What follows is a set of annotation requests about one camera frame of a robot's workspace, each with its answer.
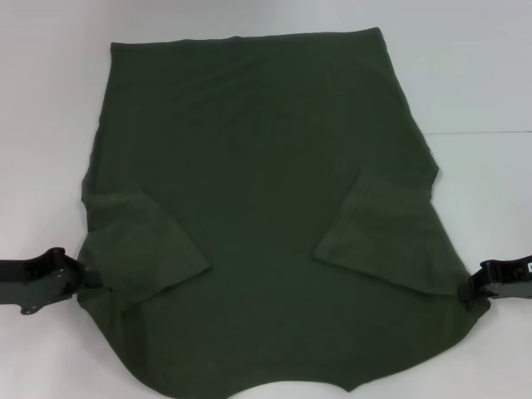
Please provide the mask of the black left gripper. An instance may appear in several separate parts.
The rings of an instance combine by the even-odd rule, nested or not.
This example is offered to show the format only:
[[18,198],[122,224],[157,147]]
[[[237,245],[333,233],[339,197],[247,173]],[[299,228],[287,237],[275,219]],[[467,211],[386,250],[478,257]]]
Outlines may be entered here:
[[19,306],[22,315],[70,299],[79,289],[102,287],[101,275],[67,256],[63,248],[33,259],[1,261],[1,304]]

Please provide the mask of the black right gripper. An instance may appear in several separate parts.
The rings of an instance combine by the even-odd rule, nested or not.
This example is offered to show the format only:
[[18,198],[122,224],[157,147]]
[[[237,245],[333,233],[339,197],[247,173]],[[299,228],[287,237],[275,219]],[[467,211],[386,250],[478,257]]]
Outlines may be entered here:
[[480,264],[483,272],[472,274],[457,286],[459,301],[477,298],[531,299],[531,258],[487,260]]

